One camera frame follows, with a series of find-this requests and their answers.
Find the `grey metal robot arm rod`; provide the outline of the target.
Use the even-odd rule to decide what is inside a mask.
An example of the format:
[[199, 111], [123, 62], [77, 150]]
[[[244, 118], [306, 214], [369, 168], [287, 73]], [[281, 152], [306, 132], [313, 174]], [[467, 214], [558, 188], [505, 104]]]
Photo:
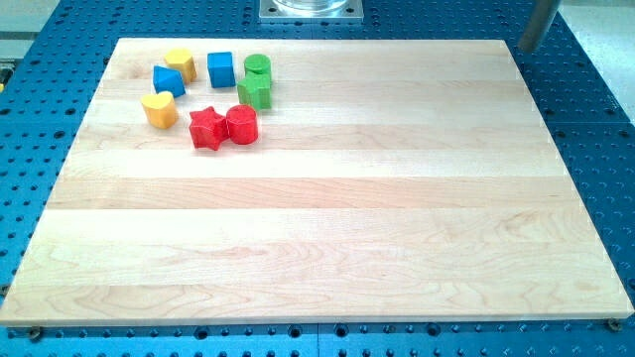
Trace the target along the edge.
[[536, 0], [525, 30], [517, 43], [524, 53], [534, 52], [545, 39], [562, 0]]

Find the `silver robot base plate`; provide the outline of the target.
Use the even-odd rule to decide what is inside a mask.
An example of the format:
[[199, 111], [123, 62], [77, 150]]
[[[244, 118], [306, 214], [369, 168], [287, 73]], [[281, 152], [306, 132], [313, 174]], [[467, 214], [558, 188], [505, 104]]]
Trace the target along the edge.
[[361, 23], [362, 0], [260, 0], [260, 23], [344, 22]]

